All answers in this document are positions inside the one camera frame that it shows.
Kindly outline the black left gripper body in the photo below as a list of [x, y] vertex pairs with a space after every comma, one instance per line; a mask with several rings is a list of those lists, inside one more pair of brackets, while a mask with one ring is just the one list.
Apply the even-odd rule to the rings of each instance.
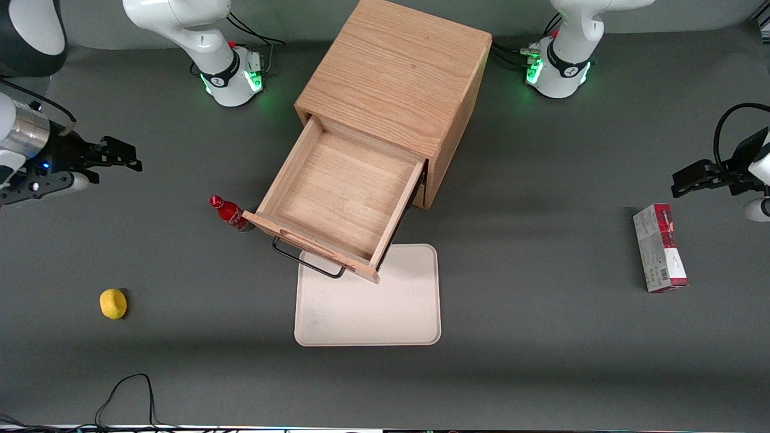
[[721, 167], [721, 178], [729, 184], [731, 195], [739, 195], [749, 190], [767, 192], [768, 185], [749, 172], [749, 165], [759, 156], [767, 140], [767, 129], [760, 129], [740, 141], [728, 159], [721, 157], [719, 143], [716, 144], [717, 165]]

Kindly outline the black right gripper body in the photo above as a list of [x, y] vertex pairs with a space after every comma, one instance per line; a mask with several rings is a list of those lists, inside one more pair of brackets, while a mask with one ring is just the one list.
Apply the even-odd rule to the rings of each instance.
[[69, 171], [89, 176], [85, 157], [91, 152], [91, 143], [77, 132], [60, 135], [60, 129], [52, 129], [41, 151], [41, 169], [48, 173]]

